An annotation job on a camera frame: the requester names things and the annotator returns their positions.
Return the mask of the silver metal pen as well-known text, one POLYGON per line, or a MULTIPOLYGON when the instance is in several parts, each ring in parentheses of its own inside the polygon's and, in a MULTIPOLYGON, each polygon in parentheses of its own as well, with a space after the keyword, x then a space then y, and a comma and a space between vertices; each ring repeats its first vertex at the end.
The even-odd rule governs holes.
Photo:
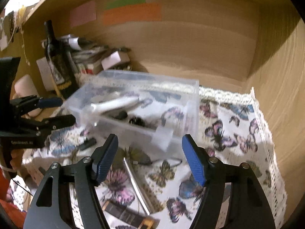
POLYGON ((151 214, 155 213, 155 209, 147 196, 144 189, 141 187, 141 183, 138 180, 134 169, 132 167, 132 164, 129 159, 123 158, 123 165, 124 168, 129 176, 130 182, 132 184, 132 187, 136 193, 137 199, 139 200, 142 209, 144 210, 146 216, 150 216, 151 214))

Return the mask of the clear plastic storage box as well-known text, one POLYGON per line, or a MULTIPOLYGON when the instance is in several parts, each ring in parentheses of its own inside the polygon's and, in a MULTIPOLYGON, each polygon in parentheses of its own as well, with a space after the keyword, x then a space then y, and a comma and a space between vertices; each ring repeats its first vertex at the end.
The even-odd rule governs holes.
POLYGON ((182 137, 198 132, 199 81, 144 72, 108 70, 81 75, 81 87, 63 107, 76 122, 92 126, 96 138, 117 135, 121 148, 141 149, 152 159, 183 158, 182 137), (139 103, 92 114, 91 103, 120 97, 139 97, 139 103), (173 129, 167 152, 151 143, 158 126, 173 129))

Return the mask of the white charger plug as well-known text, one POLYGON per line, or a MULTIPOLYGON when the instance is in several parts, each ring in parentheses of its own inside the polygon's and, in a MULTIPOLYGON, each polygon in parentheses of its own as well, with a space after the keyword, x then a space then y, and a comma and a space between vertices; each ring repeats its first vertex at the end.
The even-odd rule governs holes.
POLYGON ((163 152, 167 152, 173 132, 173 129, 158 126, 152 137, 151 143, 163 152))

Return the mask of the silver keys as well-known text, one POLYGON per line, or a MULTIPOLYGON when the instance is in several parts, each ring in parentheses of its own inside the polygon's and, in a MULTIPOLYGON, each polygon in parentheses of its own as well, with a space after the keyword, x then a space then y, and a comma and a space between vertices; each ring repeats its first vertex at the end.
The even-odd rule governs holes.
POLYGON ((73 164, 83 157, 90 156, 96 143, 97 140, 95 138, 85 138, 83 143, 76 145, 68 157, 63 160, 63 166, 73 164))

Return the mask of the pink cylindrical mug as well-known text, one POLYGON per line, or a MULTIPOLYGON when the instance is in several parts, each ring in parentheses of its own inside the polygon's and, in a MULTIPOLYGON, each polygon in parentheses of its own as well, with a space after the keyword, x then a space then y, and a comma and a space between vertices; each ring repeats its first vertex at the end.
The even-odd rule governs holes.
POLYGON ((31 95, 36 95, 39 97, 39 93, 29 74, 24 75, 16 81, 14 90, 15 94, 13 95, 13 98, 21 98, 31 95))

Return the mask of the dark wine bottle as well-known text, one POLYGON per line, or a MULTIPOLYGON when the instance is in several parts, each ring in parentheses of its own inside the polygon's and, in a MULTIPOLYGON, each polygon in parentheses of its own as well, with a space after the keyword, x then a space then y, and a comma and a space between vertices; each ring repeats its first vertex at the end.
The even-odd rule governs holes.
POLYGON ((44 26, 47 33, 47 63, 57 89, 62 97, 67 100, 79 89, 79 86, 69 63, 66 47, 63 42, 55 37, 52 21, 44 22, 44 26))

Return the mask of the butterfly print lace tablecloth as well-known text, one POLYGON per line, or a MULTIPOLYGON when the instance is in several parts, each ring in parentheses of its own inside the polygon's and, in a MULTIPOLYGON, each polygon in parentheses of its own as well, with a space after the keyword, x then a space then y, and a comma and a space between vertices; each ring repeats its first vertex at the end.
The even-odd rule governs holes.
POLYGON ((140 72, 80 74, 23 163, 25 228, 281 228, 287 195, 254 93, 140 72))

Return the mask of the white small cardboard box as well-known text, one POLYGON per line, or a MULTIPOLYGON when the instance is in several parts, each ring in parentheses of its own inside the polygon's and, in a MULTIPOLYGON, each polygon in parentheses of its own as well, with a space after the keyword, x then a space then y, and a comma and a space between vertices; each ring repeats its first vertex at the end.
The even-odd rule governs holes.
POLYGON ((130 62, 130 58, 126 52, 115 51, 110 56, 101 61, 103 70, 108 70, 121 64, 130 62))

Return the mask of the pink sticky note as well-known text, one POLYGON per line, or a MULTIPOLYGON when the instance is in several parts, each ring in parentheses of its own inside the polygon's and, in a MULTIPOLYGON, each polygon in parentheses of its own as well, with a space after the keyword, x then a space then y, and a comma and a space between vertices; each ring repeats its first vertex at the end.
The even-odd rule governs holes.
POLYGON ((70 11, 70 26, 72 28, 95 21, 96 19, 96 2, 94 0, 82 4, 70 11))

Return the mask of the green sticky note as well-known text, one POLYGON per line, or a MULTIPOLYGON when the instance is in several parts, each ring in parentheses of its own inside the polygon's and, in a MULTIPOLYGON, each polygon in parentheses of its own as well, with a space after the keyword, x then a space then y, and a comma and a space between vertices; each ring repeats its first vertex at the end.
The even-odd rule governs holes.
POLYGON ((142 3, 146 3, 146 0, 115 0, 107 3, 105 6, 105 10, 142 3))

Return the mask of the orange sticky note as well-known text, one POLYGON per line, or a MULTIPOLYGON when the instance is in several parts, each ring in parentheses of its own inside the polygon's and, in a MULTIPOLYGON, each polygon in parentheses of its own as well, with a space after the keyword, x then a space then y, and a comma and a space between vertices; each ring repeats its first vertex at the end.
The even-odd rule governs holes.
POLYGON ((162 11, 159 3, 142 3, 105 10, 102 22, 104 26, 128 22, 161 21, 162 11))

